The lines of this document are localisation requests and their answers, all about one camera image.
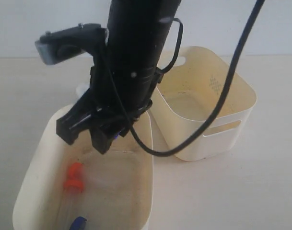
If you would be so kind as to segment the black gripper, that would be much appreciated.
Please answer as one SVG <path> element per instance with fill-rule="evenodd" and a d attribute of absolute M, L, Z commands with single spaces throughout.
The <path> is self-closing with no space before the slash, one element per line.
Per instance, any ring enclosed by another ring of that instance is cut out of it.
<path fill-rule="evenodd" d="M 56 122 L 56 134 L 72 145 L 88 130 L 92 146 L 106 154 L 114 136 L 129 131 L 151 105 L 151 95 L 162 71 L 158 60 L 95 59 L 90 70 L 89 88 L 76 104 Z"/>

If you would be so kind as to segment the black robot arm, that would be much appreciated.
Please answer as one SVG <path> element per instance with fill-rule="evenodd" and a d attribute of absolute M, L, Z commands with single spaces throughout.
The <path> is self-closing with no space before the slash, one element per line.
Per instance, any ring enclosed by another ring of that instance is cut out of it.
<path fill-rule="evenodd" d="M 68 145 L 88 130 L 93 147 L 108 152 L 115 137 L 152 105 L 161 70 L 157 67 L 178 0 L 114 0 L 108 34 L 95 46 L 89 88 L 56 122 L 56 133 Z"/>

